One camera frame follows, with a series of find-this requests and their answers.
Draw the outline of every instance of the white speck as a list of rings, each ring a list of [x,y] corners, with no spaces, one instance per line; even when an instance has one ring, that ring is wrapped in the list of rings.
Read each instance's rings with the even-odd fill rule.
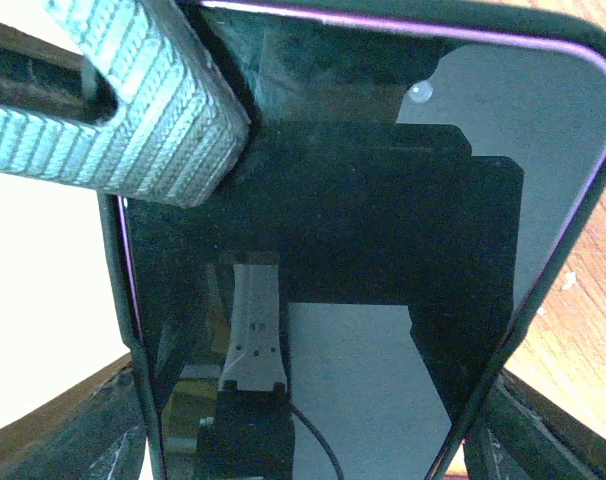
[[[565,274],[565,285],[561,287],[561,290],[569,290],[576,284],[576,272],[568,272]]]
[[[424,80],[412,85],[410,88],[410,99],[414,103],[425,103],[432,98],[433,93],[434,88],[432,87],[432,84],[429,81]]]

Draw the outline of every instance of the wire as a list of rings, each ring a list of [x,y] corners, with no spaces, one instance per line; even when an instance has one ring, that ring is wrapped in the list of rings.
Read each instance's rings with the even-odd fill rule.
[[[325,440],[325,437],[323,437],[323,434],[319,431],[318,428],[316,428],[314,426],[312,421],[309,418],[307,418],[303,414],[303,412],[301,412],[296,407],[296,405],[294,405],[294,403],[292,403],[291,401],[290,401],[290,409],[292,410],[292,413],[301,421],[301,423],[303,425],[305,425],[305,427],[310,431],[310,433],[312,435],[314,435],[314,438],[316,438],[317,442],[319,442],[321,444],[321,447],[323,447],[323,450],[325,450],[325,453],[327,454],[328,458],[330,459],[330,462],[332,462],[332,466],[334,467],[334,471],[336,472],[336,478],[338,480],[345,480],[345,475],[343,474],[343,469],[341,468],[339,459],[336,458],[336,455],[334,454],[332,447],[330,447],[330,444],[327,443],[327,440]]]

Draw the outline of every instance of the textured rubber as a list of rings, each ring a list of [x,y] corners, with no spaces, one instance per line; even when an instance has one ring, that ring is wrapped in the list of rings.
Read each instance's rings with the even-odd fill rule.
[[[40,0],[116,92],[103,125],[0,106],[0,172],[179,205],[236,162],[249,120],[169,0]]]

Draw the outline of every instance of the wooden surface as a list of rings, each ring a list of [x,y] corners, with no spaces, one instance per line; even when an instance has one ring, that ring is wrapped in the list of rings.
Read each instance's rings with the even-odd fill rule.
[[[606,0],[504,0],[606,31]],[[577,283],[562,290],[565,275]],[[606,190],[507,369],[606,439]],[[465,471],[461,454],[448,473]]]

